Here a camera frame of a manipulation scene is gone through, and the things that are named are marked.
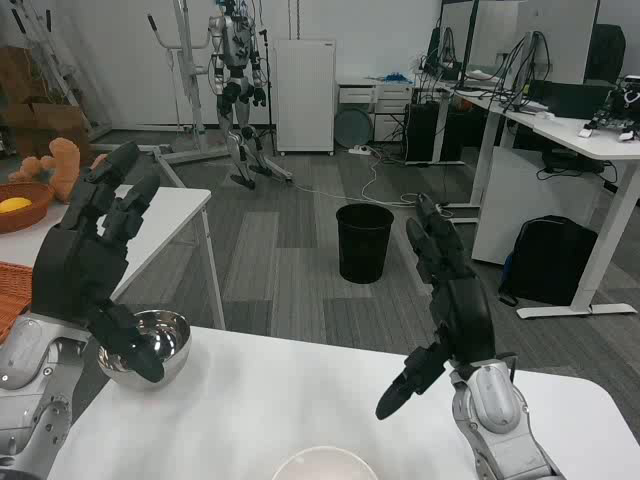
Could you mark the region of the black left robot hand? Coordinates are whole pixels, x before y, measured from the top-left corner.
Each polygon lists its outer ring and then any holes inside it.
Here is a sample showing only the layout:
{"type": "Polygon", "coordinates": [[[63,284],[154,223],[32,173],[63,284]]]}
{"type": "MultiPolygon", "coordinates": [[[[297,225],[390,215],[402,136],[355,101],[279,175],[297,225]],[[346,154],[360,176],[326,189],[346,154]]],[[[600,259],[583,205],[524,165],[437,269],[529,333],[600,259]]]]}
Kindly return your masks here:
{"type": "Polygon", "coordinates": [[[138,332],[128,308],[111,299],[128,267],[128,243],[159,189],[158,176],[150,174],[117,196],[139,155],[138,145],[129,141],[80,171],[66,212],[38,252],[31,309],[88,330],[129,369],[157,383],[164,367],[154,347],[138,332]]]}

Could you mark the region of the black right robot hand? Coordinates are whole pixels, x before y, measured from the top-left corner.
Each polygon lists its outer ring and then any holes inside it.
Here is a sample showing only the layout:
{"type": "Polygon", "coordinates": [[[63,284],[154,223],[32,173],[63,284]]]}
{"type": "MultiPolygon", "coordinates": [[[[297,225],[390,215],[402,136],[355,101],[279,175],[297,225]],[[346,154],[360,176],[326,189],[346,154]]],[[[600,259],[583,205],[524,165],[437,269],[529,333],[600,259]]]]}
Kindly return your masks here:
{"type": "Polygon", "coordinates": [[[406,234],[421,280],[433,287],[429,309],[435,341],[416,348],[405,359],[404,369],[378,401],[379,420],[393,415],[412,395],[429,389],[443,375],[447,362],[469,371],[473,363],[496,355],[487,296],[454,224],[425,194],[417,197],[415,209],[417,217],[406,221],[406,234]]]}

